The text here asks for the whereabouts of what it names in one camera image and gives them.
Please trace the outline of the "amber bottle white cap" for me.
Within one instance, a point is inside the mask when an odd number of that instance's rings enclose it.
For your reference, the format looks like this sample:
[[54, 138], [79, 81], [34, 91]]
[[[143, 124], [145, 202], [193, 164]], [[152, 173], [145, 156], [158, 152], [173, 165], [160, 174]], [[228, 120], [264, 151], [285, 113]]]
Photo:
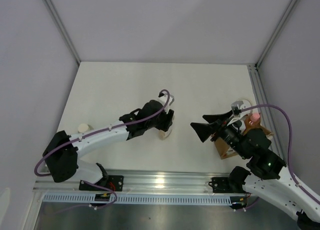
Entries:
[[172, 123], [167, 131], [159, 130], [158, 136], [160, 140], [165, 140], [172, 132], [174, 126], [175, 116], [172, 117]]

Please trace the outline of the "orange bottle pink cap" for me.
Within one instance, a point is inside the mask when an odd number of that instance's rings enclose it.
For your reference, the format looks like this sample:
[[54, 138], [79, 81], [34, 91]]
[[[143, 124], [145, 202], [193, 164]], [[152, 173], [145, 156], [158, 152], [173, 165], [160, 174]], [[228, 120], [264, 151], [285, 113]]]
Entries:
[[245, 126], [247, 130], [259, 128], [261, 125], [261, 115], [258, 112], [249, 114], [245, 119]]

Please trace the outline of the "pale green bottle beige cap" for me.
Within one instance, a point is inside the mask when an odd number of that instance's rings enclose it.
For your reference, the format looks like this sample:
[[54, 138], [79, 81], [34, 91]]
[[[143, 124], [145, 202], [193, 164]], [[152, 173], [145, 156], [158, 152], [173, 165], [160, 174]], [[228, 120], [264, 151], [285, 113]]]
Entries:
[[86, 123], [81, 123], [78, 127], [77, 127], [77, 132], [79, 134], [85, 134], [87, 132], [90, 132], [92, 131], [94, 128], [89, 125], [89, 124], [86, 124]]

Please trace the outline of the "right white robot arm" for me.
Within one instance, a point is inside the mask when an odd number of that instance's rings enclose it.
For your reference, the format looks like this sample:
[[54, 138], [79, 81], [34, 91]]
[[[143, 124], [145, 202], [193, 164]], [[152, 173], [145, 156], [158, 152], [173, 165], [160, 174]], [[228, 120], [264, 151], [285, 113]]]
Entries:
[[202, 142], [222, 140], [248, 160], [246, 167], [236, 166], [229, 174], [231, 191], [254, 194], [269, 202], [295, 220], [301, 230], [320, 228], [320, 197], [298, 182], [289, 165], [270, 150], [272, 142], [260, 125], [259, 113], [236, 118], [231, 110], [203, 118], [206, 123], [190, 124]]

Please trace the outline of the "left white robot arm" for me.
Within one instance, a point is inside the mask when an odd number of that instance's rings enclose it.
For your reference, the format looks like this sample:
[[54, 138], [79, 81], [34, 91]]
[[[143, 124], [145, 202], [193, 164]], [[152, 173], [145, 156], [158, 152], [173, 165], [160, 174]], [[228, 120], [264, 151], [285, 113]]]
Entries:
[[68, 135], [57, 132], [42, 156], [55, 183], [71, 180], [87, 181], [96, 190], [108, 185], [108, 174], [100, 163], [82, 161], [85, 155], [111, 145], [142, 136], [150, 129], [157, 129], [165, 137], [172, 130], [174, 110], [162, 100], [150, 100], [142, 108], [125, 114], [106, 128]]

